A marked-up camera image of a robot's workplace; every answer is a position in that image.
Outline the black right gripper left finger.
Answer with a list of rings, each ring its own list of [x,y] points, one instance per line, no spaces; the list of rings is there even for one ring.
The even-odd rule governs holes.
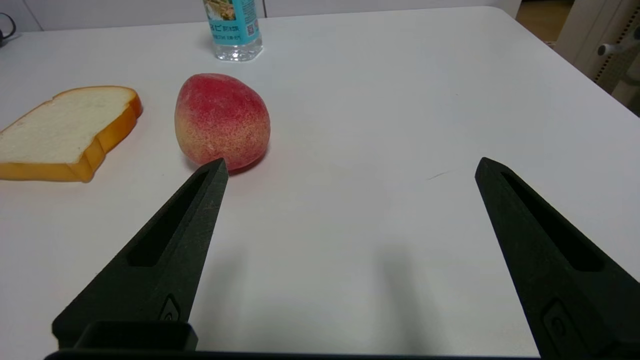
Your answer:
[[[52,322],[60,350],[194,348],[189,324],[229,174],[199,167]]]

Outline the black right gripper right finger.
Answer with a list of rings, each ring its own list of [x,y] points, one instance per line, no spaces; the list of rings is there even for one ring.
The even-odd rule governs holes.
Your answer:
[[[504,164],[475,181],[541,358],[637,360],[639,282]]]

